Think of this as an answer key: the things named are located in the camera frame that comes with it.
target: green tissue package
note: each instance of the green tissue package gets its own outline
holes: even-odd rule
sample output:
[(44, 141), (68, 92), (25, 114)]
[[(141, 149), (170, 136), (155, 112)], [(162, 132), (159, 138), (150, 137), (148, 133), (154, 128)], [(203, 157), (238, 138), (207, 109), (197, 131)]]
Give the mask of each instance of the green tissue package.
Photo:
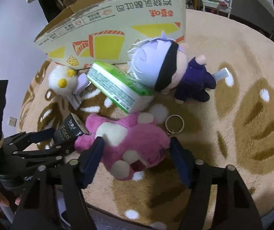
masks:
[(144, 110), (153, 92), (114, 65), (95, 61), (87, 78), (127, 114)]

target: white cardboard box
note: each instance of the white cardboard box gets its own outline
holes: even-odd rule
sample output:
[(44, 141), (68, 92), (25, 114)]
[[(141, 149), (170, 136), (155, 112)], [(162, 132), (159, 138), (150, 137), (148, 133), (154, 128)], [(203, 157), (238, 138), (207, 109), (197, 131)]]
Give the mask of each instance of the white cardboard box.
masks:
[(95, 60), (129, 61), (132, 44), (160, 36), (184, 40), (185, 0), (79, 0), (50, 22), (35, 42), (56, 63), (74, 69)]

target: plush toy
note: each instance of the plush toy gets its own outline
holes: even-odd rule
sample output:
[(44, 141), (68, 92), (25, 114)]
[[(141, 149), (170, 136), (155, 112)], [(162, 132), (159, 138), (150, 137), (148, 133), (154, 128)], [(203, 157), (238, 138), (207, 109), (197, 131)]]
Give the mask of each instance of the plush toy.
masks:
[(101, 162), (118, 180), (130, 180), (135, 172), (159, 164), (170, 146), (170, 138), (149, 113), (134, 113), (117, 121), (91, 114), (86, 128), (90, 135), (79, 136), (75, 150), (91, 147), (95, 138), (105, 141)]
[(205, 88), (215, 89), (216, 81), (206, 71), (205, 56), (188, 61), (188, 45), (177, 44), (161, 37), (151, 38), (134, 44), (129, 50), (131, 61), (128, 73), (143, 85), (167, 94), (176, 88), (175, 99), (183, 103), (188, 97), (206, 102), (209, 94)]
[(85, 73), (78, 76), (76, 70), (63, 65), (56, 65), (49, 76), (49, 88), (66, 97), (78, 94), (88, 84), (89, 81)]

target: doll's head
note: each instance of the doll's head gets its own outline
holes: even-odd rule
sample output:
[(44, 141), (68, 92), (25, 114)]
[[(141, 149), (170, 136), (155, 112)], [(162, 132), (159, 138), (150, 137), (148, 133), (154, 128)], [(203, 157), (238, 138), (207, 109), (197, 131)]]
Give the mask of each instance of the doll's head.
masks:
[(160, 37), (140, 41), (128, 53), (128, 73), (143, 85), (155, 91), (175, 88), (188, 66), (188, 45), (177, 44), (167, 39), (164, 32)]

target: wall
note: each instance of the wall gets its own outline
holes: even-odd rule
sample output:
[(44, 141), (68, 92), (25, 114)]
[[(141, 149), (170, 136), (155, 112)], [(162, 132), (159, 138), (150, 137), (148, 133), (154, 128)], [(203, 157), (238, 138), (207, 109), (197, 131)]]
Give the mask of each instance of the wall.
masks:
[(273, 16), (257, 0), (233, 0), (231, 14), (269, 33), (274, 30)]
[(16, 128), (7, 125), (9, 116), (19, 117), (26, 90), (46, 59), (33, 42), (45, 24), (38, 1), (0, 0), (0, 79), (9, 80), (3, 116), (5, 137), (16, 133)]

